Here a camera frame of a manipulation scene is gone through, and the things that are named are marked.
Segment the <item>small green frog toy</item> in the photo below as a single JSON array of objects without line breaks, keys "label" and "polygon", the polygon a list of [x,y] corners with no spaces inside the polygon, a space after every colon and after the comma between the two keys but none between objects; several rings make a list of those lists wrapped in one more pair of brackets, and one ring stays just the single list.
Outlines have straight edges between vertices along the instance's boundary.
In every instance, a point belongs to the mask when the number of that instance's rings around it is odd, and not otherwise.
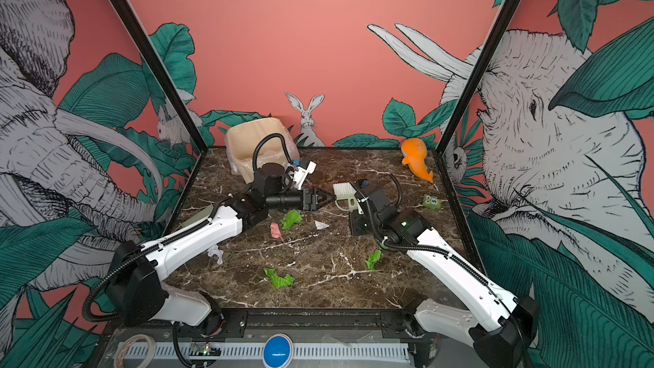
[{"label": "small green frog toy", "polygon": [[443,201],[436,196],[424,195],[421,206],[431,211],[441,211]]}]

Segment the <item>orange carrot plush toy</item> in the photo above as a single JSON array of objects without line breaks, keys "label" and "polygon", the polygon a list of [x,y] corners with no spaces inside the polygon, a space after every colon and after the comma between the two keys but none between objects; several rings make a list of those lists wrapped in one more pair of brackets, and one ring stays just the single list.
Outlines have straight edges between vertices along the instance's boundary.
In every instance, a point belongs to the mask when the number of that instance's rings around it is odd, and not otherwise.
[{"label": "orange carrot plush toy", "polygon": [[410,171],[418,178],[434,182],[434,173],[427,168],[427,146],[420,138],[410,138],[400,145],[403,153],[402,165],[409,167]]}]

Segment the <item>green paper scrap centre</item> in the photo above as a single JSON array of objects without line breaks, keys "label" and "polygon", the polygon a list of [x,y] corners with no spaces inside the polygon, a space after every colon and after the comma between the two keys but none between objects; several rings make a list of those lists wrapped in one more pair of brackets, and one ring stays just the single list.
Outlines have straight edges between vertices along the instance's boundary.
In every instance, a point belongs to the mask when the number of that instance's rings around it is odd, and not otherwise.
[{"label": "green paper scrap centre", "polygon": [[303,221],[302,215],[299,211],[297,210],[292,210],[289,211],[285,216],[282,221],[282,228],[284,230],[289,230],[291,229],[294,225],[297,223],[301,223]]}]

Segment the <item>pink paper scrap centre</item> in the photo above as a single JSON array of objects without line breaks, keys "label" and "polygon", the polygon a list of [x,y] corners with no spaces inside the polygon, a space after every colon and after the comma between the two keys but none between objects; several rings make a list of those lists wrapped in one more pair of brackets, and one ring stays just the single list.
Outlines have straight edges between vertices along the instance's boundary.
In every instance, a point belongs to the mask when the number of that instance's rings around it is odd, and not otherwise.
[{"label": "pink paper scrap centre", "polygon": [[282,235],[282,233],[281,233],[281,230],[280,230],[280,228],[279,228],[279,225],[278,225],[277,223],[272,223],[272,224],[270,225],[270,233],[271,233],[271,237],[272,237],[273,239],[275,239],[275,240],[279,240],[279,241],[283,241],[283,240],[284,240],[283,235]]}]

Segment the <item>pale green hand brush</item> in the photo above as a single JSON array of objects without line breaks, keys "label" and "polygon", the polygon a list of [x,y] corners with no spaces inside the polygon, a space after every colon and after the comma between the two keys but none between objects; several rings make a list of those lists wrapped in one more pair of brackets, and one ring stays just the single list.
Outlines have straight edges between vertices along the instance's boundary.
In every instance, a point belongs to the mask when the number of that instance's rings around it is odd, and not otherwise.
[{"label": "pale green hand brush", "polygon": [[359,210],[359,204],[356,199],[356,190],[350,182],[336,183],[332,185],[335,204],[341,211],[353,212]]}]

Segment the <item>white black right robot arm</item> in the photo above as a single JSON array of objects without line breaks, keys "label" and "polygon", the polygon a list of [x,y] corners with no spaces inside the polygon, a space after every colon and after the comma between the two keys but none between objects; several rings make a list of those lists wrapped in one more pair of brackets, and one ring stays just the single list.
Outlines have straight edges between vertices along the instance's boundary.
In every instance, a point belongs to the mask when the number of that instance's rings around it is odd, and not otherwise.
[{"label": "white black right robot arm", "polygon": [[437,332],[471,347],[489,367],[533,367],[529,347],[540,308],[531,296],[517,297],[461,257],[436,228],[411,208],[400,209],[378,185],[349,182],[356,209],[352,234],[369,234],[382,250],[399,252],[425,267],[465,310],[421,301],[413,314],[425,332]]}]

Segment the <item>blue round button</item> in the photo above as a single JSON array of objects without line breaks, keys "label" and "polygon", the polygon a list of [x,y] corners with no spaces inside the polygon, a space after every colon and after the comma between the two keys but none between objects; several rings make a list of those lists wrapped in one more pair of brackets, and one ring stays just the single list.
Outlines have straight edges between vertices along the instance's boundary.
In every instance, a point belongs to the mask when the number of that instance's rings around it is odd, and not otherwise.
[{"label": "blue round button", "polygon": [[270,337],[264,345],[262,362],[265,368],[288,368],[295,356],[295,346],[285,334]]}]

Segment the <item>green paper scrap front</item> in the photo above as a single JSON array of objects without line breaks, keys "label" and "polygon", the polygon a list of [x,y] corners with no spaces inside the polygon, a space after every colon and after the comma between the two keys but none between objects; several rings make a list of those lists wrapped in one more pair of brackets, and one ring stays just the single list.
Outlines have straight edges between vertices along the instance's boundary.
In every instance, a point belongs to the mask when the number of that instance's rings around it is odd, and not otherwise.
[{"label": "green paper scrap front", "polygon": [[286,276],[280,276],[277,274],[276,269],[264,269],[265,276],[270,280],[275,289],[280,289],[282,287],[293,286],[296,279],[289,274]]}]

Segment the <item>pale green dustpan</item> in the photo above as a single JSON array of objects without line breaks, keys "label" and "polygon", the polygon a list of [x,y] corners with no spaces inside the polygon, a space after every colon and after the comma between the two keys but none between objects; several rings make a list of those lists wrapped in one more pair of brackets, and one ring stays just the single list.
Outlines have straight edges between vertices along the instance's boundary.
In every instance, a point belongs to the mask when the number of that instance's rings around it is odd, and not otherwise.
[{"label": "pale green dustpan", "polygon": [[208,216],[211,215],[213,210],[214,210],[214,206],[212,206],[212,205],[208,205],[208,206],[204,207],[204,209],[202,209],[201,211],[199,211],[195,215],[191,216],[186,221],[183,221],[182,223],[180,223],[180,227],[185,228],[185,227],[193,225],[194,223],[197,223],[198,221],[203,221],[205,218],[207,218]]}]

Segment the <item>white crumpled paper scrap left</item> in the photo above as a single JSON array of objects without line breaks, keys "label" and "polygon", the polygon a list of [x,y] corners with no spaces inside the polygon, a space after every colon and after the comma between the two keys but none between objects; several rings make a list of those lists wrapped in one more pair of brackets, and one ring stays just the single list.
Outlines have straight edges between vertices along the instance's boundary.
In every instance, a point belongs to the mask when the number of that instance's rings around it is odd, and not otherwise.
[{"label": "white crumpled paper scrap left", "polygon": [[224,262],[224,251],[221,250],[218,245],[212,245],[208,250],[206,250],[207,256],[216,261],[217,266],[221,266]]}]

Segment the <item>right black frame post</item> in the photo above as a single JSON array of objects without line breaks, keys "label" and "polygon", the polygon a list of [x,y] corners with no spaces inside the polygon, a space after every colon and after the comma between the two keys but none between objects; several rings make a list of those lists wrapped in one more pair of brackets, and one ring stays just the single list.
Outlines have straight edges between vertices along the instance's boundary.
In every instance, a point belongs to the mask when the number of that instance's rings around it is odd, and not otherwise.
[{"label": "right black frame post", "polygon": [[521,0],[504,0],[502,6],[497,14],[492,29],[482,46],[478,60],[476,61],[470,77],[466,81],[463,93],[456,104],[456,108],[451,116],[450,122],[446,127],[440,143],[436,149],[439,157],[442,157],[446,152],[451,138],[454,135],[456,126],[462,120],[466,107],[470,103],[472,97],[476,94],[479,84],[487,70],[492,57],[494,56],[497,47],[502,41],[502,36],[506,32],[509,23],[511,22]]}]

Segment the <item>green paper scrap right lower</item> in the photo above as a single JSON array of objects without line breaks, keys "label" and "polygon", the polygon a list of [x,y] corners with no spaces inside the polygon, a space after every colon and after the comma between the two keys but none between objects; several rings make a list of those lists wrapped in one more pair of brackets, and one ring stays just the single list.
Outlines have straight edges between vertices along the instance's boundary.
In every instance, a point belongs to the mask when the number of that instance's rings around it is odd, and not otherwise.
[{"label": "green paper scrap right lower", "polygon": [[374,270],[376,264],[381,260],[381,256],[382,256],[381,250],[375,250],[373,253],[368,255],[368,257],[364,261],[366,267],[371,271]]}]

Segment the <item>green paper scrap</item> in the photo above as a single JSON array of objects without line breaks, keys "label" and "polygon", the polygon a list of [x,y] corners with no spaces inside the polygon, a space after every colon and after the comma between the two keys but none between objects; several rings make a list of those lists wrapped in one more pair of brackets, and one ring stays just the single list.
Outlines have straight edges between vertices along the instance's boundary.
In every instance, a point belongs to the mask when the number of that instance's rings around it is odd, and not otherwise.
[{"label": "green paper scrap", "polygon": [[291,229],[294,225],[297,223],[301,223],[303,221],[302,215],[299,211],[297,210],[292,210],[289,211],[285,216],[282,221],[282,228],[284,230],[289,230]]},{"label": "green paper scrap", "polygon": [[381,256],[382,256],[381,250],[375,250],[373,253],[368,255],[368,257],[364,261],[366,267],[371,271],[374,270],[376,264],[381,260]]},{"label": "green paper scrap", "polygon": [[286,276],[280,276],[277,274],[276,269],[264,269],[265,276],[270,280],[275,289],[280,289],[282,287],[293,286],[296,279],[289,274]]}]

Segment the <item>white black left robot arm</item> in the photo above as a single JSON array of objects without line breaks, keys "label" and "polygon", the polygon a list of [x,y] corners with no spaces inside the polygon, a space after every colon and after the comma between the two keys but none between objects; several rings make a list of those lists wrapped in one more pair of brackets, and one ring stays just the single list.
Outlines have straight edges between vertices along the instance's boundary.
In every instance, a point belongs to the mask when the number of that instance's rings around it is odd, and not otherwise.
[{"label": "white black left robot arm", "polygon": [[123,243],[114,252],[107,276],[86,297],[83,317],[90,322],[118,319],[127,327],[168,321],[192,327],[204,337],[220,333],[225,317],[211,295],[170,287],[165,280],[211,246],[262,223],[271,210],[317,211],[332,203],[333,194],[304,187],[314,167],[312,161],[288,169],[265,164],[255,170],[243,192],[228,196],[205,218],[158,240]]}]

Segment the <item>black front mounting rail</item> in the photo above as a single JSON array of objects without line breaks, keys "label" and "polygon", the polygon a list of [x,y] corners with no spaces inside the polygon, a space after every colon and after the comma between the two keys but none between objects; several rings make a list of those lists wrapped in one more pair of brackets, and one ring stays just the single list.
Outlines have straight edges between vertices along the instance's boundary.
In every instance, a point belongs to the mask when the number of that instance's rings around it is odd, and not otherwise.
[{"label": "black front mounting rail", "polygon": [[378,331],[384,339],[427,342],[449,337],[473,342],[514,323],[508,313],[483,326],[468,310],[424,302],[417,308],[220,308],[209,303],[174,305],[159,313],[125,312],[107,325],[106,336],[118,329],[165,330],[182,324],[182,334],[194,338],[243,338],[248,330],[325,332]]}]

